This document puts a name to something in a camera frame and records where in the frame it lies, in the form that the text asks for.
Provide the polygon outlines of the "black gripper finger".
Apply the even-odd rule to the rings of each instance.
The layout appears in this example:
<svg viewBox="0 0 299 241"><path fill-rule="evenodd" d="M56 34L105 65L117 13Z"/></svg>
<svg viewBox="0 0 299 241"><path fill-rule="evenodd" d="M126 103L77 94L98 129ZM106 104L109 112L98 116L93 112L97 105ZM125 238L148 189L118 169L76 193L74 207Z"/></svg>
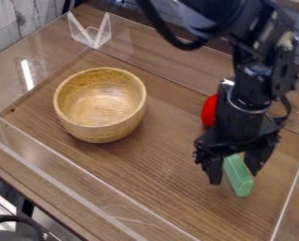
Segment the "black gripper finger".
<svg viewBox="0 0 299 241"><path fill-rule="evenodd" d="M224 159L219 156L208 157L204 160L204 171L208 176L208 181L212 185L219 185L223 179L223 163Z"/></svg>
<svg viewBox="0 0 299 241"><path fill-rule="evenodd" d="M245 153L244 162L245 166L253 176L257 175L259 170L263 168L263 166L267 163L267 160L269 159L275 147L264 147L259 148L256 150L248 151Z"/></svg>

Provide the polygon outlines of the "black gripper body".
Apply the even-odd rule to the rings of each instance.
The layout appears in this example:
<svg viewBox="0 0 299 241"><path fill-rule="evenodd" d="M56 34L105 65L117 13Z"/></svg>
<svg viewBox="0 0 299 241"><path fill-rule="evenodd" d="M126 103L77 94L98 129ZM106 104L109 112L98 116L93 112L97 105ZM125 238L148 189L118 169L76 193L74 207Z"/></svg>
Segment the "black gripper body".
<svg viewBox="0 0 299 241"><path fill-rule="evenodd" d="M276 147L279 142L283 121L267 115L269 103L261 106L241 103L235 88L228 79L219 85L215 123L193 141L196 164L204 165L212 156L225 159L235 153Z"/></svg>

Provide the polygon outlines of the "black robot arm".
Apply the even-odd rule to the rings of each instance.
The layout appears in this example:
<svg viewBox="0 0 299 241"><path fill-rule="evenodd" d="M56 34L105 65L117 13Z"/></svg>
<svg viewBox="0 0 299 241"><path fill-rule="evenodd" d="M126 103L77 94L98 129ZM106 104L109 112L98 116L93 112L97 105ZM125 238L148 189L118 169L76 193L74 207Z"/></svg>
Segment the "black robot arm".
<svg viewBox="0 0 299 241"><path fill-rule="evenodd" d="M160 17L150 0L136 0L152 26L176 48L190 51L221 37L232 48L235 75L220 82L213 123L196 138L194 163L209 183L223 179L224 159L243 153L256 174L280 140L288 115L273 117L275 102L291 109L287 93L295 90L295 52L299 44L293 19L273 0L176 0L186 29L196 39L181 41Z"/></svg>

